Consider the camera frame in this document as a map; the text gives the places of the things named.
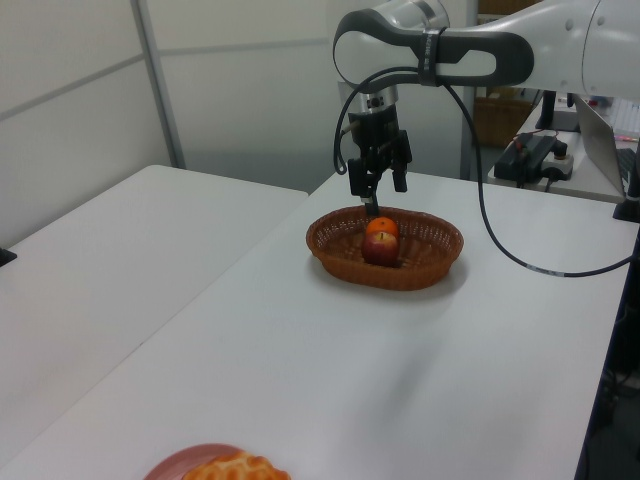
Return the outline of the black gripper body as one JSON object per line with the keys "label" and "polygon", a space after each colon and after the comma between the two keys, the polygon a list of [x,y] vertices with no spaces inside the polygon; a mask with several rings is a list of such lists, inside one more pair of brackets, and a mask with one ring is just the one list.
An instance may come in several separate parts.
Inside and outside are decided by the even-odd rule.
{"label": "black gripper body", "polygon": [[399,135],[397,109],[388,107],[373,113],[349,113],[349,123],[355,123],[351,131],[353,142],[361,150],[381,147]]}

